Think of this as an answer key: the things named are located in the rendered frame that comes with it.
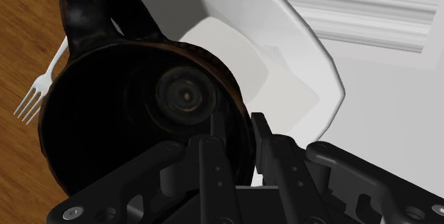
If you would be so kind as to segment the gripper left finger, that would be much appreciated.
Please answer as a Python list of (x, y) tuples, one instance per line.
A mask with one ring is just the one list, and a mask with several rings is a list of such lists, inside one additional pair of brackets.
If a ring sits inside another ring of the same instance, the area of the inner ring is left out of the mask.
[(222, 117), (161, 142), (54, 207), (46, 224), (243, 224)]

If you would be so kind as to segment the black mug with handle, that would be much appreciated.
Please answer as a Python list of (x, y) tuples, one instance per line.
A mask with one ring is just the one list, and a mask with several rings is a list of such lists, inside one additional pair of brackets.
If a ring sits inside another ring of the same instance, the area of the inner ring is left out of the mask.
[(233, 178), (253, 178), (255, 141), (241, 90), (213, 53), (168, 39), (142, 0), (59, 0), (67, 65), (38, 121), (53, 177), (74, 195), (163, 141), (208, 134), (221, 113)]

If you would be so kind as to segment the white moulded furniture panel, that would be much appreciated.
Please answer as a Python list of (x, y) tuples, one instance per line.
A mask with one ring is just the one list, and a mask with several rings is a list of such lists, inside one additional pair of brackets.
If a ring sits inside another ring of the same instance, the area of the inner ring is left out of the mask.
[(288, 0), (332, 55), (434, 70), (444, 0)]

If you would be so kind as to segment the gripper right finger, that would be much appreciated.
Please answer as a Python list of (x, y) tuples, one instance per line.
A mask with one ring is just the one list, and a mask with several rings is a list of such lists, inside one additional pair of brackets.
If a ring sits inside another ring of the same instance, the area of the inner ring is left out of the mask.
[(287, 224), (444, 224), (444, 198), (328, 142), (306, 149), (251, 115), (258, 172), (277, 186)]

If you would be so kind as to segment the white fork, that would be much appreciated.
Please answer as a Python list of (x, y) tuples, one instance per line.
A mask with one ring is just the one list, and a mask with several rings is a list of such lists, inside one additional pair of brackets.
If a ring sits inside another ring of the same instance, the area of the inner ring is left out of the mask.
[(41, 103), (47, 95), (50, 86), (53, 83), (53, 70), (62, 54), (68, 49), (68, 39), (65, 37), (59, 49), (50, 61), (46, 71), (38, 76), (31, 85), (30, 89), (22, 99), (21, 103), (14, 111), (14, 115), (26, 125), (38, 115), (41, 110)]

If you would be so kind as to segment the white plate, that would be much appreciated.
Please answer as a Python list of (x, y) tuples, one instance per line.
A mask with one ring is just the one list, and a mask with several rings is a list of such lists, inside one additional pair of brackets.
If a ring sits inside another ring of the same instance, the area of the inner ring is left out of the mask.
[(249, 112), (301, 147), (344, 100), (330, 54), (287, 0), (142, 0), (170, 39), (201, 46), (234, 74)]

